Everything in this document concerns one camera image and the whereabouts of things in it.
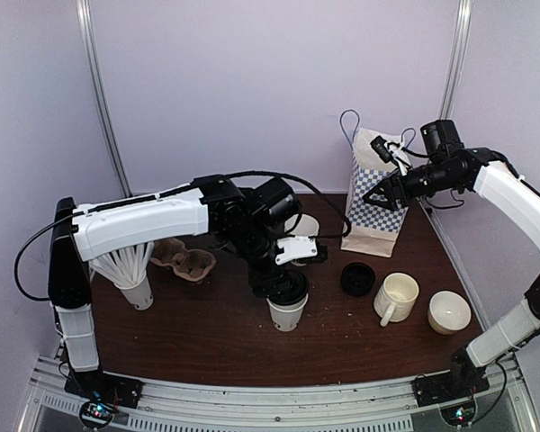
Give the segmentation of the white paper cup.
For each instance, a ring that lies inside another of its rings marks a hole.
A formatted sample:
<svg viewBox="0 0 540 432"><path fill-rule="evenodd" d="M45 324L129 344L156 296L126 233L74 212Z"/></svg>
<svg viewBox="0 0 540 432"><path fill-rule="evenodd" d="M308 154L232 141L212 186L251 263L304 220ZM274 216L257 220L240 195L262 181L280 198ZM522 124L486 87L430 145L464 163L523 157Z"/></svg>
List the white paper cup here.
<svg viewBox="0 0 540 432"><path fill-rule="evenodd" d="M303 309L309 299L306 294L301 300L291 305L279 305L270 300L267 304L274 327L281 332L291 332L298 327Z"/></svg>

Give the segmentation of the white paper cups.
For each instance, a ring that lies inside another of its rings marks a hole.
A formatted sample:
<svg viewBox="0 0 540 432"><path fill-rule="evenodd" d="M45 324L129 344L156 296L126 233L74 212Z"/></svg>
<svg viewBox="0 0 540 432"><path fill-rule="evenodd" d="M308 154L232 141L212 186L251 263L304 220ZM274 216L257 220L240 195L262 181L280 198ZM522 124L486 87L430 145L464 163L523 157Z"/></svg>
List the white paper cups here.
<svg viewBox="0 0 540 432"><path fill-rule="evenodd" d="M286 236L316 237L320 231L319 222L308 214L292 216L284 222L284 234Z"/></svg>

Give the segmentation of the black cup lid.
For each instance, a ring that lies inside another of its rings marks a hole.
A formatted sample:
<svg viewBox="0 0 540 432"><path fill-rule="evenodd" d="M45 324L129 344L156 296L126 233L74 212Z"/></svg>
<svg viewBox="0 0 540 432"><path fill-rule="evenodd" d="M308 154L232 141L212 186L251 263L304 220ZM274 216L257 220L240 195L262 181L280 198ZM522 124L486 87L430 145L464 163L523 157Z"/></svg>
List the black cup lid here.
<svg viewBox="0 0 540 432"><path fill-rule="evenodd" d="M288 271L289 285L278 294L271 295L268 300L278 306L292 306L303 300L309 292L309 282L307 277L296 271Z"/></svg>

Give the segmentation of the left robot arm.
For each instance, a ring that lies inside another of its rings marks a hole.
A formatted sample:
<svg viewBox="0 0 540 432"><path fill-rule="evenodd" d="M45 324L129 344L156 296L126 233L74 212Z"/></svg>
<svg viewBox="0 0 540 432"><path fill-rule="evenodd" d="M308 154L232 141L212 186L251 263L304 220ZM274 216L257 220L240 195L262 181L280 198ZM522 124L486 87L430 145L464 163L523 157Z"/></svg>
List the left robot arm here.
<svg viewBox="0 0 540 432"><path fill-rule="evenodd" d="M115 257L148 257L160 239L210 234L230 244L247 263L257 297L295 291L303 277L286 264L318 253L314 238L272 230L301 210L279 175L257 188L240 188L226 175L210 175L160 193L121 201L58 202L50 242L49 301L56 312L77 386L93 400L111 392L95 340L89 267Z"/></svg>

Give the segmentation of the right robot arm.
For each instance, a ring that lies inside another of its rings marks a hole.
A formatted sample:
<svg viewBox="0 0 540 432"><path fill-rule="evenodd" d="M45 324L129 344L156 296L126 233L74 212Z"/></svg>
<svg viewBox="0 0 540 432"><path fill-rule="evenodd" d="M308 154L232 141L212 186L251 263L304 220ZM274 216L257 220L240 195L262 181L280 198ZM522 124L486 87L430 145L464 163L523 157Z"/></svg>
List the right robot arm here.
<svg viewBox="0 0 540 432"><path fill-rule="evenodd" d="M420 132L428 162L417 167L409 166L402 158L407 151L402 145L379 135L369 140L378 157L385 163L393 163L396 169L365 193L364 202L397 211L415 198L444 190L468 191L501 211L522 231L522 237L531 242L515 253L488 246L480 256L490 259L489 270L497 275L499 270L494 269L497 264L509 270L529 252L538 253L540 260L540 193L508 158L490 148L467 148L451 120L433 121ZM540 272L517 306L453 354L450 372L443 380L444 390L452 397L464 396L482 378L487 365L539 335Z"/></svg>

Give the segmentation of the cardboard cup carrier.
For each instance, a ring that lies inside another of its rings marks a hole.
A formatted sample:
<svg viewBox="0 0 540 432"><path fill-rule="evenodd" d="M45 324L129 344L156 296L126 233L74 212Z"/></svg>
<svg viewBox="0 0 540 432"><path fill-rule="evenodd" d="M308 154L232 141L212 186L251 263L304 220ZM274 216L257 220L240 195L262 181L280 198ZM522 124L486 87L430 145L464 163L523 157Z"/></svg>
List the cardboard cup carrier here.
<svg viewBox="0 0 540 432"><path fill-rule="evenodd" d="M175 276L193 284L201 284L217 264L212 253L198 248L188 249L178 238L159 240L149 261L171 270Z"/></svg>

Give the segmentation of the stack of black lids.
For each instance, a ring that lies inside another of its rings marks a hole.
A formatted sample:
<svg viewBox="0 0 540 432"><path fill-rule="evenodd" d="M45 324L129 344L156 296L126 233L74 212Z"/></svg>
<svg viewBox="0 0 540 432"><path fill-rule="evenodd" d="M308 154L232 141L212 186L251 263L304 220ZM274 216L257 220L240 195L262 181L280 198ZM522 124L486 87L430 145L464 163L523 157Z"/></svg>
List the stack of black lids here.
<svg viewBox="0 0 540 432"><path fill-rule="evenodd" d="M374 288L376 280L374 270L367 264L354 262L346 265L340 275L340 286L344 293L363 297Z"/></svg>

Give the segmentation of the cream ceramic mug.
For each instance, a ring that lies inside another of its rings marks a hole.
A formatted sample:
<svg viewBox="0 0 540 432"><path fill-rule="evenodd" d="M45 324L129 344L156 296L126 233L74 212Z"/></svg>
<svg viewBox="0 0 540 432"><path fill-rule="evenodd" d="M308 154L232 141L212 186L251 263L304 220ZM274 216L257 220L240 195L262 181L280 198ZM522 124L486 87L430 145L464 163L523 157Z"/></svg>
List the cream ceramic mug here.
<svg viewBox="0 0 540 432"><path fill-rule="evenodd" d="M380 318L380 326L406 320L419 297L419 284L409 274L388 274L373 300L373 308Z"/></svg>

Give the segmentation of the paper cup holding straws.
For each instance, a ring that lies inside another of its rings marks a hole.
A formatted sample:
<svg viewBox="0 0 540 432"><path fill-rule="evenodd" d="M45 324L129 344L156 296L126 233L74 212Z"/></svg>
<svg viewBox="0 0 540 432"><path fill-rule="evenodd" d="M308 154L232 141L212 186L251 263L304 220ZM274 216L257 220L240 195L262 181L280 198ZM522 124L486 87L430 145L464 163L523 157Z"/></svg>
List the paper cup holding straws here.
<svg viewBox="0 0 540 432"><path fill-rule="evenodd" d="M144 273L140 281L135 285L131 287L118 287L118 290L136 311L145 311L154 302L147 273Z"/></svg>

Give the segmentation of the cream ceramic bowl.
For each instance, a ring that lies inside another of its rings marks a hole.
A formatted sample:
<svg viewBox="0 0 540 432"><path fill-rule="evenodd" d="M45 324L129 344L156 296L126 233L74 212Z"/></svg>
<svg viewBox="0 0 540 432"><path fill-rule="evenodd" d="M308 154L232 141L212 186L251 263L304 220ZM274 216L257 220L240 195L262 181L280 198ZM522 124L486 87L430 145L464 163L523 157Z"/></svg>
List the cream ceramic bowl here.
<svg viewBox="0 0 540 432"><path fill-rule="evenodd" d="M456 292L435 293L429 301L427 319L438 334L453 335L471 322L472 310L468 302Z"/></svg>

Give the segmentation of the right aluminium frame post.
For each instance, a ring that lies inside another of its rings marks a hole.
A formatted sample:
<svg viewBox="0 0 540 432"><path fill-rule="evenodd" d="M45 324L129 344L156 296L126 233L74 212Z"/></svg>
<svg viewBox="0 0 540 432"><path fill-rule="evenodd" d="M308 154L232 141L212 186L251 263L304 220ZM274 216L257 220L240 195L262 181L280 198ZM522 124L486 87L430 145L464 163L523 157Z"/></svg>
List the right aluminium frame post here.
<svg viewBox="0 0 540 432"><path fill-rule="evenodd" d="M464 69L472 21L472 11L472 0L460 0L458 2L453 43L445 79L445 88L438 112L439 119L450 118L454 109L456 89L460 84Z"/></svg>

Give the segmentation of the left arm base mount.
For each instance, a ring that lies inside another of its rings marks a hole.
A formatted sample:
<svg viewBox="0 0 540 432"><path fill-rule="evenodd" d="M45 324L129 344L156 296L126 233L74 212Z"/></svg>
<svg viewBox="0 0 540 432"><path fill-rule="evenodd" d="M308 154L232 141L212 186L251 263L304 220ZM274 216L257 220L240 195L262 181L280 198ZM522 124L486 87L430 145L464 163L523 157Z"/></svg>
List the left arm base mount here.
<svg viewBox="0 0 540 432"><path fill-rule="evenodd" d="M112 407L138 407L142 381L105 373L100 364L85 372L79 372L70 362L67 362L67 366L65 392Z"/></svg>

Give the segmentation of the aluminium front rail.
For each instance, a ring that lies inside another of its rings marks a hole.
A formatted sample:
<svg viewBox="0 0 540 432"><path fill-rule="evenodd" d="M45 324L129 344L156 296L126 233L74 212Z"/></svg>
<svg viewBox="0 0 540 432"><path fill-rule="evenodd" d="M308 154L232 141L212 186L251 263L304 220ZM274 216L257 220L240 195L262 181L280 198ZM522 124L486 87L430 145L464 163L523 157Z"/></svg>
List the aluminium front rail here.
<svg viewBox="0 0 540 432"><path fill-rule="evenodd" d="M110 431L461 431L453 415L473 408L470 431L538 431L518 362L487 370L474 396L422 406L411 378L306 387L231 387L144 379L134 408Z"/></svg>

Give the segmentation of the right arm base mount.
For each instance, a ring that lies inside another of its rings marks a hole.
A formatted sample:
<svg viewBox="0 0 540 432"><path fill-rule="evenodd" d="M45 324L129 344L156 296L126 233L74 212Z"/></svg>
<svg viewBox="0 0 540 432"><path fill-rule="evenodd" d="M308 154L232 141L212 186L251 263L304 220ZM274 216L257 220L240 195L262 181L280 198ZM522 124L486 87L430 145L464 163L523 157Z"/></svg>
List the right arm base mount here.
<svg viewBox="0 0 540 432"><path fill-rule="evenodd" d="M477 392L487 391L490 383L485 377L484 368L465 370L453 365L446 372L419 375L411 386L417 404L422 408L469 398Z"/></svg>

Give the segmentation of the left aluminium frame post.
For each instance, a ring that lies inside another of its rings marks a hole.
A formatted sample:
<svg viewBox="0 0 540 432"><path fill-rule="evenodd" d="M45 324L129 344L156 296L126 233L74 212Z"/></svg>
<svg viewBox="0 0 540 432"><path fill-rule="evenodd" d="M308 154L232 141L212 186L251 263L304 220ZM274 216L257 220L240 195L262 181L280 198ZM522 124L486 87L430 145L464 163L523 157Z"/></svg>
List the left aluminium frame post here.
<svg viewBox="0 0 540 432"><path fill-rule="evenodd" d="M103 75L100 68L97 47L95 44L95 32L91 14L91 2L87 0L77 0L76 12L78 25L85 47L86 60L88 63L92 87L94 90L94 101L103 133L104 143L109 153L113 171L117 176L119 186L121 188L121 193L125 197L132 197L130 182L127 178L125 167L118 148L109 105L104 90Z"/></svg>

